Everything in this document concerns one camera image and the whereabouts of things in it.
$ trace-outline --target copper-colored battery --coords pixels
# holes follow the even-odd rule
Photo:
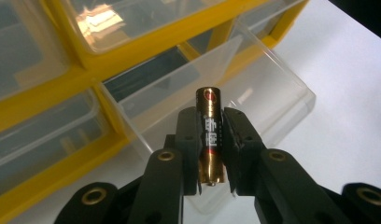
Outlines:
[[[202,121],[202,153],[199,159],[199,180],[208,186],[223,183],[222,116],[220,91],[214,87],[204,87],[196,92],[196,110]]]

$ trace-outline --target white surface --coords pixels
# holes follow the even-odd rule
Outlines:
[[[328,1],[312,0],[275,51],[317,95],[314,111],[278,147],[334,191],[348,182],[381,188],[381,39]],[[139,158],[125,154],[114,160],[131,164],[106,164],[113,172],[104,180],[139,165]],[[53,194],[13,223],[51,223],[63,198],[80,187]],[[185,223],[258,223],[251,198],[232,199],[214,215],[202,216],[185,203]]]

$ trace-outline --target plastic drawer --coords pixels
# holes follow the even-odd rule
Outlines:
[[[62,0],[78,36],[96,53],[113,49],[223,0]]]
[[[91,91],[0,133],[0,195],[106,134]]]
[[[315,94],[255,38],[237,24],[231,39],[202,57],[150,83],[119,102],[134,148],[148,159],[176,131],[178,112],[195,105],[203,86],[221,89],[222,106],[248,116],[268,147],[277,144],[313,108]],[[204,187],[203,197],[188,197],[201,213],[230,198],[228,184]]]
[[[37,0],[0,0],[0,100],[62,75],[67,62]]]

